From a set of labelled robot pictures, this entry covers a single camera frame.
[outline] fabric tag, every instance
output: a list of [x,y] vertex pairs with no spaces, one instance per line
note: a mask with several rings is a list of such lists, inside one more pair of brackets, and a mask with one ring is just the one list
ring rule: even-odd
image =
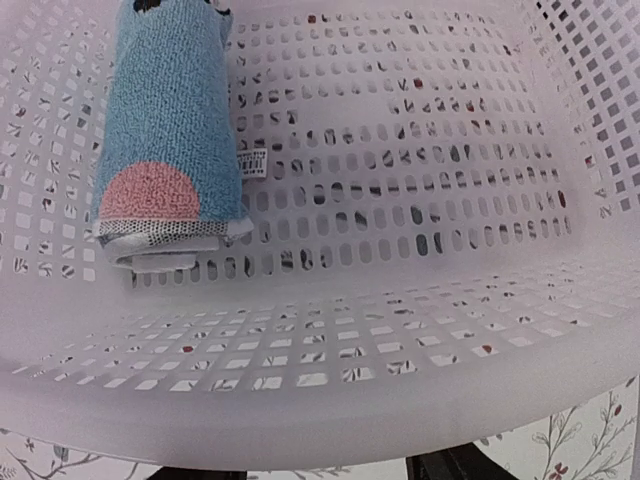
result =
[[267,149],[256,148],[238,152],[238,164],[243,180],[267,178]]

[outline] pink semicircle pattern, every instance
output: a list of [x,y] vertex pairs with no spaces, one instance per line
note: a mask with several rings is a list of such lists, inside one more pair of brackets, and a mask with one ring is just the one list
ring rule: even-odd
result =
[[198,192],[189,176],[162,162],[139,162],[118,173],[105,191],[100,219],[197,220]]

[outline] laundry basket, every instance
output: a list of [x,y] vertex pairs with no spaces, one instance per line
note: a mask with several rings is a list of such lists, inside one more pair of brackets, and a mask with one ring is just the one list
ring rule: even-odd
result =
[[639,2],[232,7],[238,147],[269,150],[256,230],[136,276],[88,213],[118,2],[0,2],[3,427],[311,468],[468,442],[638,373]]

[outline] rolled towel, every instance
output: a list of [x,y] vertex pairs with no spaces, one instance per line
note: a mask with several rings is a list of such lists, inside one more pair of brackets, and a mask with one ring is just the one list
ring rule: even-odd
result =
[[232,15],[208,0],[124,0],[98,162],[94,236],[116,266],[191,268],[253,228],[229,118]]

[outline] floral wallpaper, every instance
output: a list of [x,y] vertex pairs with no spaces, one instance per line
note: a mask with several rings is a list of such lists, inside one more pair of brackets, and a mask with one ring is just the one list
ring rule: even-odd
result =
[[520,480],[630,480],[639,383],[476,445]]
[[[638,388],[610,392],[476,445],[520,480],[631,480]],[[0,428],[0,480],[144,480],[153,465],[34,441]],[[404,459],[350,467],[250,472],[249,480],[404,480]]]

